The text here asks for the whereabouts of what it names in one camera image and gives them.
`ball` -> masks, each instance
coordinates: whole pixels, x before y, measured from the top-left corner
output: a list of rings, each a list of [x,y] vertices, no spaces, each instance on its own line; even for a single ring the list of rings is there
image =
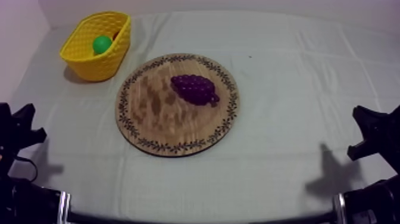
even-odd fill
[[[108,36],[98,36],[93,41],[93,50],[96,54],[103,54],[113,43]]]

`cable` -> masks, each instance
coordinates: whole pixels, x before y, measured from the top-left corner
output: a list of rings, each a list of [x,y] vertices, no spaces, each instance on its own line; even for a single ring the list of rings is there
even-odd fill
[[[34,182],[38,178],[38,167],[35,165],[35,163],[32,160],[30,160],[28,158],[19,157],[19,156],[15,156],[14,159],[17,161],[21,161],[21,162],[28,162],[28,163],[32,164],[33,168],[35,168],[35,175],[32,180],[29,180],[30,183]]]

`white wall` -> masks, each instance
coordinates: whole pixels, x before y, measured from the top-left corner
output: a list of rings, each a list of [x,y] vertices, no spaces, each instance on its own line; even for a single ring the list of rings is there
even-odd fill
[[[104,10],[131,15],[187,10],[254,10],[306,15],[400,33],[399,0],[39,0],[52,27]]]
[[[49,30],[37,0],[0,0],[0,102],[7,102]]]

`purple grapes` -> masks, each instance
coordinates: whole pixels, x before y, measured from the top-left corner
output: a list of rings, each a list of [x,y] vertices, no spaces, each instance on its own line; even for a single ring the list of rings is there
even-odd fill
[[[171,87],[184,100],[195,105],[210,103],[215,106],[220,98],[215,94],[212,81],[194,74],[183,74],[171,78]]]

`decorative border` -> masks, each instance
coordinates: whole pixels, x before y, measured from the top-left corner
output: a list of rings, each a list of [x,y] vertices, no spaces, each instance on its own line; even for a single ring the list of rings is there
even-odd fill
[[[214,133],[210,135],[207,139],[200,139],[191,142],[179,142],[177,145],[169,145],[169,144],[161,144],[158,141],[150,141],[146,138],[139,138],[139,131],[135,127],[133,121],[127,116],[128,113],[128,92],[132,84],[134,84],[138,78],[140,78],[144,72],[154,69],[163,65],[166,62],[173,63],[175,61],[187,61],[187,60],[196,60],[199,64],[202,64],[206,68],[211,71],[217,72],[217,76],[221,79],[222,83],[226,86],[228,91],[230,92],[229,103],[227,106],[227,118],[222,120],[222,123],[216,127]],[[221,66],[215,65],[213,62],[209,61],[208,58],[185,54],[185,55],[165,55],[161,57],[159,60],[154,61],[151,64],[146,65],[142,69],[136,70],[136,72],[126,79],[121,87],[118,103],[118,117],[117,120],[123,124],[123,127],[129,131],[129,135],[137,139],[137,144],[143,147],[151,148],[156,153],[160,151],[169,151],[171,153],[177,154],[181,150],[191,150],[193,148],[202,148],[206,144],[213,145],[215,144],[220,136],[225,135],[230,126],[233,124],[235,117],[237,116],[238,104],[239,104],[239,95],[236,89],[236,84],[232,82],[230,75],[226,74]]]

